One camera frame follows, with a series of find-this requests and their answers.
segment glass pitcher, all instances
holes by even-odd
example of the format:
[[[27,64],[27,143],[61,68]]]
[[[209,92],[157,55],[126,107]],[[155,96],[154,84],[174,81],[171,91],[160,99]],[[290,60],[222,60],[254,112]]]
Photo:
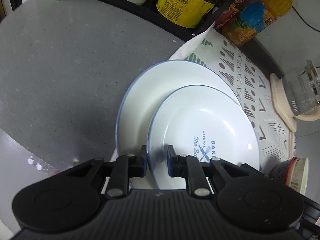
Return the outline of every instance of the glass pitcher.
[[[282,82],[288,103],[296,118],[304,121],[320,118],[320,77],[310,60],[307,60],[304,68],[285,75]]]

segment red rim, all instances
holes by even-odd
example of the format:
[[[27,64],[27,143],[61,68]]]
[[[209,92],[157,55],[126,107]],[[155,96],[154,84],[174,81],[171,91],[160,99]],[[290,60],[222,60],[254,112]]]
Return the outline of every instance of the red rim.
[[[287,173],[285,175],[285,180],[284,180],[284,184],[287,185],[287,182],[289,180],[289,174],[291,173],[291,169],[292,169],[292,165],[294,163],[294,161],[297,159],[297,157],[293,157],[289,163],[288,169],[287,169]]]

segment ribbed black surface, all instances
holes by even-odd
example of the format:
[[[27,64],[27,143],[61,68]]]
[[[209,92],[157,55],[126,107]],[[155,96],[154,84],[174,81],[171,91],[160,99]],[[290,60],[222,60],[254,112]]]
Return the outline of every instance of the ribbed black surface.
[[[294,229],[258,234],[226,222],[208,200],[190,197],[185,190],[132,190],[127,198],[111,200],[88,224],[61,234],[21,231],[16,240],[192,240],[192,239],[303,239]]]

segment green striped triangle pattern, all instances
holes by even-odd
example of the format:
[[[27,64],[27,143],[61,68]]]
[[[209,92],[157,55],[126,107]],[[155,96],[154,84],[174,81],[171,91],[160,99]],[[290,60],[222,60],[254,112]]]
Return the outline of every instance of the green striped triangle pattern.
[[[206,39],[203,39],[201,44],[203,44],[203,45],[211,45],[213,47],[212,43],[210,41],[206,40]]]
[[[207,66],[201,59],[199,59],[194,53],[192,53],[189,57],[186,57],[185,60],[192,61],[198,63],[202,66]]]

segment yellow label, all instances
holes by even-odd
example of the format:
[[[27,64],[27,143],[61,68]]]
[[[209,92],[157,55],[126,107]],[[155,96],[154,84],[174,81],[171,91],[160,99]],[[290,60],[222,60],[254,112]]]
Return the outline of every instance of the yellow label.
[[[168,20],[194,28],[214,6],[203,0],[158,0],[157,9]]]

